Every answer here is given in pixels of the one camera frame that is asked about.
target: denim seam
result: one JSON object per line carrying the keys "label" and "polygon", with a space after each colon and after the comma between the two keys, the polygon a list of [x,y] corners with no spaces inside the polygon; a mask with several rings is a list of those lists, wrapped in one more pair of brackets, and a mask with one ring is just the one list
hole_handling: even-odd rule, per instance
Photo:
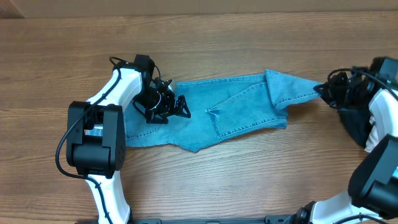
{"label": "denim seam", "polygon": [[231,100],[231,99],[233,99],[235,97],[238,97],[239,95],[242,95],[244,92],[247,92],[248,90],[250,90],[252,88],[255,88],[255,87],[258,87],[258,85],[262,85],[262,84],[265,84],[265,83],[263,83],[263,82],[262,83],[257,83],[257,84],[253,84],[253,85],[247,87],[246,89],[240,91],[239,93],[237,93],[237,94],[229,97],[228,99],[222,101],[221,103],[218,103],[217,105],[213,106],[212,108],[209,109],[209,111],[215,109],[217,106],[219,106],[219,105],[221,105],[223,103],[226,103],[226,102],[228,102],[229,100]]}
{"label": "denim seam", "polygon": [[[264,74],[256,74],[255,76],[264,76]],[[189,83],[179,82],[179,83],[177,83],[177,85],[196,85],[196,84],[202,84],[202,83],[221,82],[221,81],[222,82],[236,82],[236,81],[238,81],[238,82],[253,82],[253,81],[256,81],[255,78],[257,78],[257,77],[219,78],[216,80],[193,81],[193,82],[189,82]]]}
{"label": "denim seam", "polygon": [[318,94],[317,92],[313,92],[313,93],[311,93],[311,94],[308,94],[308,95],[303,95],[303,96],[298,96],[298,97],[296,97],[296,98],[293,98],[293,99],[286,99],[286,100],[282,100],[281,102],[279,102],[278,104],[276,104],[276,106],[275,106],[275,108],[277,108],[281,103],[284,103],[284,102],[286,102],[286,101],[292,101],[292,100],[297,100],[297,99],[301,99],[301,98],[305,98],[305,97],[309,97],[309,96],[313,96],[313,95],[316,95],[316,94]]}
{"label": "denim seam", "polygon": [[144,133],[144,134],[142,134],[142,135],[131,136],[131,137],[126,138],[125,140],[127,141],[127,140],[133,139],[133,138],[142,138],[142,137],[144,137],[144,136],[147,136],[147,135],[150,135],[150,134],[154,134],[154,133],[156,133],[156,132],[159,132],[159,131],[162,129],[162,126],[163,126],[163,124],[161,124],[161,125],[159,126],[159,128],[158,128],[158,129],[155,129],[154,131],[150,131],[150,132]]}
{"label": "denim seam", "polygon": [[250,126],[248,126],[248,127],[245,127],[245,128],[243,128],[243,129],[240,129],[240,130],[237,130],[237,131],[233,131],[233,132],[231,132],[231,133],[229,133],[229,134],[225,134],[225,135],[222,135],[222,136],[218,136],[218,138],[225,138],[226,136],[229,136],[229,135],[231,135],[231,134],[234,134],[234,133],[238,133],[238,132],[240,132],[240,131],[244,131],[244,130],[246,130],[246,129],[248,129],[248,128],[253,128],[253,127],[256,127],[256,126],[259,126],[259,125],[262,125],[262,124],[265,124],[265,123],[270,123],[270,122],[273,122],[273,121],[287,121],[286,119],[277,119],[277,118],[272,118],[272,119],[269,119],[269,120],[264,120],[264,121],[262,121],[261,123],[259,123],[259,124],[255,124],[255,123],[253,123],[252,125],[250,125]]}
{"label": "denim seam", "polygon": [[216,133],[217,133],[218,140],[221,140],[221,138],[220,138],[220,132],[218,132],[218,128],[217,128],[217,126],[216,126],[216,124],[215,124],[215,122],[214,122],[214,119],[212,119],[211,116],[210,116],[210,114],[213,114],[213,113],[210,112],[210,110],[206,110],[206,109],[205,109],[205,111],[207,112],[207,115],[209,116],[211,123],[213,123],[213,127],[214,127],[214,130],[215,130]]}

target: black actuator housing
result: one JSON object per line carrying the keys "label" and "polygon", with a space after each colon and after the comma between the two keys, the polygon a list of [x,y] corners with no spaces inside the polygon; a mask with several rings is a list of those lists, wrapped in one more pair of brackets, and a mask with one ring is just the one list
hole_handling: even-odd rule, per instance
{"label": "black actuator housing", "polygon": [[[68,109],[68,128],[90,107],[87,102],[74,101]],[[102,124],[102,136],[89,136],[85,130]],[[67,161],[78,174],[105,175],[112,178],[126,158],[122,106],[95,106],[81,119],[67,138]]]}

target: wooden table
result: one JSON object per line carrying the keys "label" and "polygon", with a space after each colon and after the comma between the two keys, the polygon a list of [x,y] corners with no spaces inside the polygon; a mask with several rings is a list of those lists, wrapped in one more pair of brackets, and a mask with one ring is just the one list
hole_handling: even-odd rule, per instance
{"label": "wooden table", "polygon": [[[67,108],[111,76],[109,56],[154,59],[164,78],[265,68],[324,82],[328,72],[398,57],[398,12],[272,13],[0,20],[0,223],[73,223],[98,214],[82,180],[55,167]],[[347,188],[366,156],[321,100],[264,129],[194,154],[129,148],[122,171],[135,218],[295,213]],[[62,151],[62,164],[70,172]]]}

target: wall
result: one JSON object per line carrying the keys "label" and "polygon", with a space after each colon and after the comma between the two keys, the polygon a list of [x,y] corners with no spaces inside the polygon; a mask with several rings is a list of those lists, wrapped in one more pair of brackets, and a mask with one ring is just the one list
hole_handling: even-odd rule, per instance
{"label": "wall", "polygon": [[26,18],[398,10],[396,0],[0,0],[7,1]]}
{"label": "wall", "polygon": [[10,0],[0,0],[0,19],[3,18],[22,18],[22,14],[17,10]]}

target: jeans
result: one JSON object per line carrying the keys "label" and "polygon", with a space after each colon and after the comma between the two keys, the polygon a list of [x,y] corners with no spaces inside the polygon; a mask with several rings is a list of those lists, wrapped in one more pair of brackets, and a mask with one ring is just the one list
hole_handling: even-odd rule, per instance
{"label": "jeans", "polygon": [[286,128],[290,104],[319,97],[320,83],[283,73],[178,82],[175,95],[185,95],[192,117],[168,117],[168,124],[147,124],[132,104],[124,112],[126,145],[174,144],[197,152],[261,128]]}

